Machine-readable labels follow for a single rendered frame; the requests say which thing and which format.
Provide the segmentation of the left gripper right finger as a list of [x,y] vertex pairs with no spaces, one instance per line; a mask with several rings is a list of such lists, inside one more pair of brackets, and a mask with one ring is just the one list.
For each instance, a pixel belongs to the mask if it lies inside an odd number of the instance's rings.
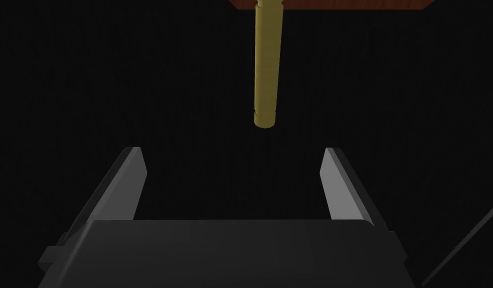
[[363,220],[380,229],[388,228],[343,150],[325,149],[319,176],[333,220]]

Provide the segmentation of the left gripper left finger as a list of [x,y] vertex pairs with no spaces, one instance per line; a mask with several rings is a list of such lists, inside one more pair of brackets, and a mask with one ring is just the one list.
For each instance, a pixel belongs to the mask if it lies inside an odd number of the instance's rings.
[[107,171],[73,223],[133,220],[147,178],[140,147],[126,147]]

